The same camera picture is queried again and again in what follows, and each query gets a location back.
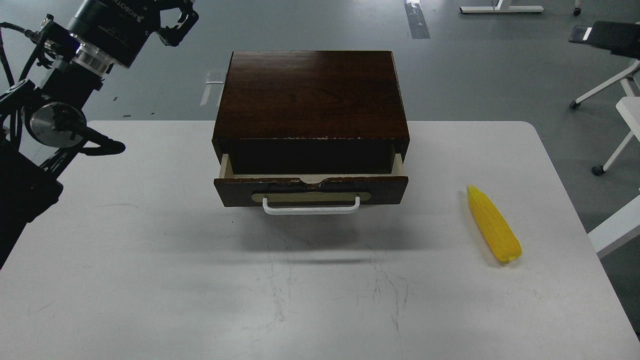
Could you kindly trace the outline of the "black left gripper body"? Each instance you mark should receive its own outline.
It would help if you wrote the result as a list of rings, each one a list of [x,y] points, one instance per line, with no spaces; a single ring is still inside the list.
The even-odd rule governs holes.
[[[152,32],[160,28],[160,9],[153,0],[85,0],[68,29],[130,68]]]

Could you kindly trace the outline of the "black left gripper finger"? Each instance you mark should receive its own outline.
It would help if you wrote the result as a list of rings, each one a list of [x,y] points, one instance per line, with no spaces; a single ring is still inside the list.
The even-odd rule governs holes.
[[[173,9],[180,10],[176,25],[161,27],[157,30],[158,37],[165,46],[178,47],[198,22],[200,16],[194,10],[194,3],[195,0],[158,0],[157,9],[160,12]]]

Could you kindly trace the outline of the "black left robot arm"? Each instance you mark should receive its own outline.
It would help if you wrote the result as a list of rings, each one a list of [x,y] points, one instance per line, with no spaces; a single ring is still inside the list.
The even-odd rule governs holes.
[[[67,26],[47,14],[38,30],[10,22],[33,43],[14,76],[5,51],[1,70],[1,263],[27,224],[58,202],[58,178],[77,155],[117,155],[126,146],[89,126],[83,112],[115,66],[132,66],[149,37],[176,47],[198,21],[192,0],[85,0]]]

